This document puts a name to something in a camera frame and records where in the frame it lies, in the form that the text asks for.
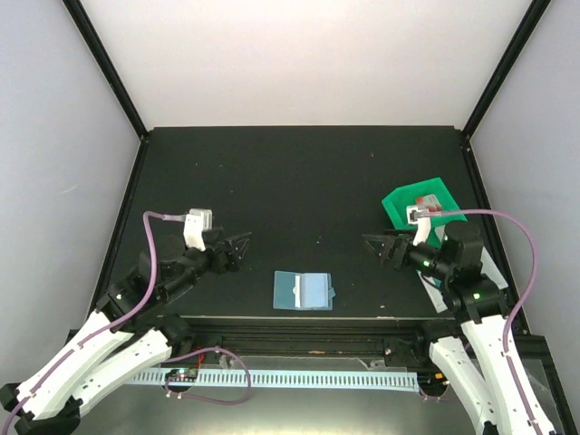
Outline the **blue leather card holder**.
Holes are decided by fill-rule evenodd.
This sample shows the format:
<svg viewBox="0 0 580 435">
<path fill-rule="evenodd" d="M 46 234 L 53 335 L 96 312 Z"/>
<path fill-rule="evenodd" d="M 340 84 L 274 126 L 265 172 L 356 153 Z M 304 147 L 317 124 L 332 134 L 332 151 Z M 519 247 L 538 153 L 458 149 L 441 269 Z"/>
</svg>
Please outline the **blue leather card holder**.
<svg viewBox="0 0 580 435">
<path fill-rule="evenodd" d="M 332 311 L 335 290 L 328 273 L 275 271 L 273 308 L 287 311 Z"/>
</svg>

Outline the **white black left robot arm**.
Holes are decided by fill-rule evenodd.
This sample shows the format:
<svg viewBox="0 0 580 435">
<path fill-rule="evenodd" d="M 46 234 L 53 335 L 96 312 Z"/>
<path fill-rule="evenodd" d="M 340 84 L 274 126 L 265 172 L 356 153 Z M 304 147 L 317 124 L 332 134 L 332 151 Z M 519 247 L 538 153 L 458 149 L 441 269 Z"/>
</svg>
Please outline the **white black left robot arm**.
<svg viewBox="0 0 580 435">
<path fill-rule="evenodd" d="M 139 372 L 161 363 L 201 357 L 188 323 L 165 314 L 167 305 L 205 274 L 236 272 L 250 234 L 224 237 L 220 228 L 197 231 L 191 245 L 176 238 L 158 252 L 150 227 L 139 264 L 111 285 L 85 324 L 35 375 L 1 389 L 9 415 L 2 433 L 71 434 L 99 401 Z"/>
</svg>

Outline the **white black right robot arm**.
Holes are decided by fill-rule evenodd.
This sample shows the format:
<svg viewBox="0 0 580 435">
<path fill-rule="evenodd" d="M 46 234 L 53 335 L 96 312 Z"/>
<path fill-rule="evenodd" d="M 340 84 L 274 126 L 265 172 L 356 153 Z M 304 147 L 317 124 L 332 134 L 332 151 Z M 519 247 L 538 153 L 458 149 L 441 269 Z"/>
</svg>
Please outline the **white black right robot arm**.
<svg viewBox="0 0 580 435">
<path fill-rule="evenodd" d="M 554 434 L 538 401 L 511 332 L 505 296 L 483 271 L 484 243 L 477 226 L 452 220 L 434 247 L 407 231 L 365 235 L 381 262 L 412 268 L 440 282 L 457 327 L 431 328 L 411 344 L 414 359 L 434 364 L 447 378 L 477 434 Z"/>
</svg>

